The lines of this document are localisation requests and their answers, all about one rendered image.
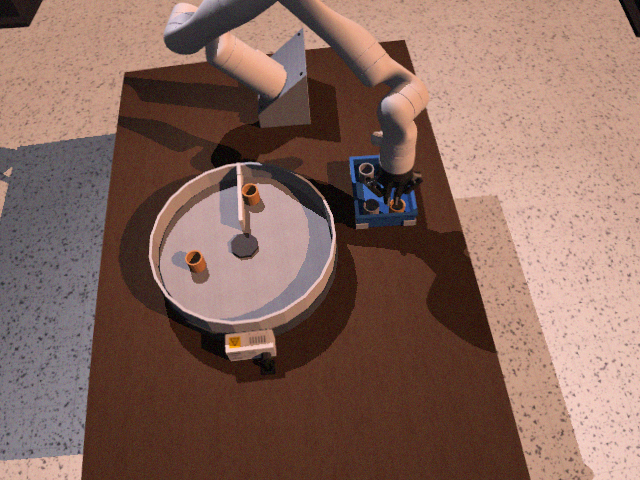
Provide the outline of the blue open-top crate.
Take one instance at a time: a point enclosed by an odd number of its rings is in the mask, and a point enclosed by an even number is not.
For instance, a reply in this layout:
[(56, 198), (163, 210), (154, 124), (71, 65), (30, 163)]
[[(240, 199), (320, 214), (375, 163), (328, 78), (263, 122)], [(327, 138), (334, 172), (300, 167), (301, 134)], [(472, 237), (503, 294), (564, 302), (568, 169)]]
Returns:
[[(356, 229), (368, 229), (369, 227), (383, 226), (413, 226), (416, 225), (418, 216), (414, 190), (410, 194), (402, 194), (401, 199), (405, 202), (405, 212), (388, 213), (389, 206), (384, 204), (383, 197), (377, 197), (367, 188), (367, 184), (359, 181), (359, 166), (362, 163), (370, 163), (374, 166), (374, 177), (378, 172), (379, 155), (357, 156), (350, 160), (350, 178), (352, 180), (355, 224)], [(354, 163), (353, 163), (354, 162)], [(355, 171), (355, 172), (354, 172)], [(356, 180), (356, 181), (355, 181)], [(357, 189), (357, 190), (356, 190)], [(364, 202), (368, 199), (375, 199), (379, 202), (379, 214), (363, 215)], [(413, 212), (412, 212), (413, 211)], [(384, 213), (384, 214), (383, 214)]]

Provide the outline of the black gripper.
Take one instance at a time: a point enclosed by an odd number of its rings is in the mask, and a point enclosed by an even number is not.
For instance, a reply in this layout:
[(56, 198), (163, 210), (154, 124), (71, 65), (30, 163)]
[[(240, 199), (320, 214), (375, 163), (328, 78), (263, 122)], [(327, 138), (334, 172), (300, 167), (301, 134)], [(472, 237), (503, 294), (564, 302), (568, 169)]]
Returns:
[[(381, 188), (381, 186), (379, 186), (377, 182), (380, 183), (382, 186), (384, 186), (384, 188)], [(381, 198), (383, 196), (384, 204), (386, 204), (387, 206), (390, 206), (390, 201), (391, 201), (390, 195), (392, 192), (392, 188), (395, 188), (393, 193), (393, 202), (395, 206), (400, 202), (402, 194), (405, 193), (407, 195), (411, 193), (422, 182), (423, 180), (422, 180), (421, 172), (418, 171), (414, 173), (413, 167), (404, 174), (391, 174), (386, 172), (380, 166), (380, 163), (378, 166), (378, 172), (376, 173), (376, 176), (373, 178), (366, 177), (367, 188), (371, 192), (373, 192), (377, 197)], [(408, 188), (409, 185), (410, 187)]]

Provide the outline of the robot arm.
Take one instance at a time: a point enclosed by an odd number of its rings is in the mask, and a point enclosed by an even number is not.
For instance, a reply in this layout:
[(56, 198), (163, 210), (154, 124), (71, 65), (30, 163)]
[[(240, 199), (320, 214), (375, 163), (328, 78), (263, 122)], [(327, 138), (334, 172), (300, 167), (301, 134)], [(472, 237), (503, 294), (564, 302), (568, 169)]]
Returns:
[(164, 30), (165, 45), (181, 55), (205, 47), (210, 65), (273, 100), (286, 84), (284, 67), (228, 31), (251, 21), (277, 1), (323, 39), (366, 87), (384, 83), (392, 88), (378, 104), (382, 131), (371, 134), (371, 143), (380, 147), (379, 163), (386, 172), (408, 172), (414, 165), (417, 140), (413, 120), (429, 102), (426, 86), (390, 58), (365, 28), (321, 0), (203, 0), (198, 8), (179, 3)]

